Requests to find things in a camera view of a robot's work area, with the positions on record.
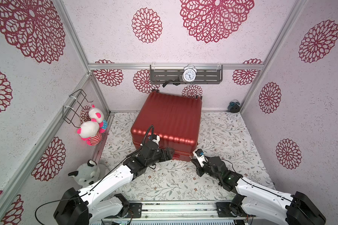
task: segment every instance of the leaf pattern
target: leaf pattern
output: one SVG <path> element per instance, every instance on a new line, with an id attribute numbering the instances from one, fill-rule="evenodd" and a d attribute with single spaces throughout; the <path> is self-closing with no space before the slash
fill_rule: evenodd
<path id="1" fill-rule="evenodd" d="M 130 128 L 138 113 L 116 113 L 110 127 L 100 163 L 110 169 L 135 151 Z M 247 178 L 274 188 L 254 142 L 239 113 L 203 112 L 199 140 L 205 155 L 219 156 L 234 164 Z M 231 164 L 225 162 L 232 170 Z M 146 173 L 121 186 L 111 195 L 121 193 L 128 200 L 231 200 L 234 193 L 219 187 L 218 181 L 204 174 L 199 177 L 191 162 L 172 160 L 148 168 Z"/>

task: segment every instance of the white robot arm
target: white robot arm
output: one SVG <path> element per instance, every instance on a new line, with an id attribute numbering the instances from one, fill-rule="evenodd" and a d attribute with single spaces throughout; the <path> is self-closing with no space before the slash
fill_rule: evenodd
<path id="1" fill-rule="evenodd" d="M 228 215 L 256 215 L 280 225 L 324 225 L 325 217 L 304 194 L 295 195 L 262 186 L 241 174 L 227 169 L 220 157 L 206 157 L 201 149 L 193 152 L 191 160 L 199 176 L 207 173 L 219 180 L 219 185 L 236 193 L 225 207 L 217 204 L 219 211 Z"/>
<path id="2" fill-rule="evenodd" d="M 74 188 L 67 190 L 54 213 L 58 225 L 88 225 L 108 216 L 126 216 L 129 202 L 122 194 L 102 200 L 118 187 L 143 174 L 148 166 L 173 158 L 174 149 L 160 149 L 159 140 L 159 136 L 151 135 L 148 143 L 128 155 L 122 165 L 103 179 L 78 191 Z"/>

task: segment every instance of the black cable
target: black cable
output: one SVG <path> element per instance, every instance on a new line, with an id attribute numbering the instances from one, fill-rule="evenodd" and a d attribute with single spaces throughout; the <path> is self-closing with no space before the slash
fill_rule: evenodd
<path id="1" fill-rule="evenodd" d="M 133 217 L 134 217 L 133 211 L 129 209 L 129 212 L 131 213 L 131 217 L 130 217 L 130 221 L 129 221 L 128 225 L 131 224 L 131 221 L 133 220 Z"/>
<path id="2" fill-rule="evenodd" d="M 115 170 L 125 159 L 123 159 L 118 165 L 116 165 L 109 173 L 107 173 L 103 178 L 101 178 L 101 180 L 93 187 L 90 189 L 90 191 L 92 191 L 107 175 L 109 175 L 113 170 Z M 47 202 L 47 203 L 44 203 L 42 204 L 41 206 L 37 207 L 36 210 L 35 210 L 35 218 L 36 220 L 41 224 L 41 225 L 45 225 L 44 223 L 40 222 L 40 220 L 37 218 L 36 216 L 36 212 L 38 211 L 38 209 L 40 209 L 42 206 L 44 205 L 47 205 L 47 204 L 50 204 L 50 203 L 54 203 L 54 202 L 60 202 L 60 201 L 65 201 L 65 200 L 73 200 L 73 199 L 78 199 L 78 198 L 81 198 L 83 197 L 84 195 L 86 195 L 87 192 L 85 194 L 83 194 L 82 196 L 79 196 L 79 197 L 76 197 L 76 198 L 69 198 L 69 199 L 60 199 L 60 200 L 55 200 L 55 201 L 51 201 L 51 202 Z"/>
<path id="3" fill-rule="evenodd" d="M 224 161 L 227 161 L 228 163 L 230 163 L 231 165 L 232 165 L 232 168 L 233 168 L 233 170 L 234 170 L 234 172 L 235 173 L 237 173 L 236 171 L 235 171 L 235 169 L 234 169 L 234 165 L 233 165 L 233 163 L 232 162 L 229 162 L 228 160 L 224 160 Z M 276 196 L 278 196 L 278 197 L 280 197 L 280 198 L 283 198 L 283 199 L 285 199 L 285 200 L 287 200 L 287 201 L 290 201 L 290 202 L 292 202 L 291 200 L 289 200 L 289 199 L 286 199 L 286 198 L 284 198 L 283 196 L 280 196 L 280 195 L 277 195 L 277 194 L 275 194 L 275 193 L 273 193 L 273 192 L 271 192 L 271 191 L 268 191 L 268 190 L 266 190 L 266 189 L 264 189 L 264 188 L 261 188 L 261 187 L 257 187 L 257 186 L 255 186 L 255 185 L 253 185 L 253 184 L 251 184 L 251 183 L 248 183 L 247 181 L 245 181 L 243 178 L 241 178 L 244 182 L 246 182 L 247 184 L 250 184 L 251 186 L 253 186 L 253 187 L 256 187 L 256 188 L 259 188 L 259 189 L 262 189 L 262 190 L 264 190 L 264 191 L 267 191 L 267 192 L 269 192 L 269 193 L 271 193 L 271 194 L 274 194 L 274 195 L 276 195 Z"/>
<path id="4" fill-rule="evenodd" d="M 44 204 L 42 204 L 41 206 L 37 207 L 36 210 L 35 210 L 35 218 L 36 218 L 36 221 L 38 221 L 41 225 L 45 225 L 44 223 L 42 223 L 36 216 L 36 213 L 38 211 L 38 209 L 40 209 L 42 206 L 44 205 L 47 205 L 47 204 L 50 204 L 50 203 L 54 203 L 54 202 L 60 202 L 60 201 L 66 201 L 66 200 L 73 200 L 73 199 L 78 199 L 78 198 L 81 198 L 83 197 L 84 195 L 86 195 L 87 192 L 85 194 L 83 194 L 82 196 L 79 196 L 79 197 L 76 197 L 76 198 L 68 198 L 68 199 L 60 199 L 60 200 L 55 200 L 55 201 L 51 201 L 51 202 L 46 202 Z"/>
<path id="5" fill-rule="evenodd" d="M 142 149 L 142 146 L 143 146 L 144 143 L 145 143 L 145 139 L 146 139 L 146 137 L 148 136 L 148 133 L 149 133 L 150 129 L 152 129 L 152 132 L 151 132 L 151 139 L 153 139 L 154 125 L 151 125 L 151 126 L 147 129 L 147 131 L 145 132 L 144 138 L 142 139 L 141 145 L 140 145 L 140 147 L 138 148 L 138 150 L 135 150 L 135 151 L 133 151 L 132 153 L 130 153 L 129 155 L 127 155 L 127 156 L 126 156 L 127 158 L 129 158 L 129 157 L 132 156 L 132 155 L 136 155 L 136 154 Z"/>

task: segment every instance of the alarm clock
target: alarm clock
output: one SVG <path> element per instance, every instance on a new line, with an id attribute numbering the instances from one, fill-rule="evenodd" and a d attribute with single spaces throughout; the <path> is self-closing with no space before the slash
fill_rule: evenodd
<path id="1" fill-rule="evenodd" d="M 186 82 L 192 82 L 195 80 L 196 68 L 194 66 L 187 66 L 184 68 L 183 80 Z"/>

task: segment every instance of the small blue object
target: small blue object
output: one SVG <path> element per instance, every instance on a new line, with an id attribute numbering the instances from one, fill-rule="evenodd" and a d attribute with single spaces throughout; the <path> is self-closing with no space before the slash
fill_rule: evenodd
<path id="1" fill-rule="evenodd" d="M 108 127 L 108 122 L 106 120 L 103 120 L 103 126 L 101 128 L 106 130 L 107 127 Z"/>

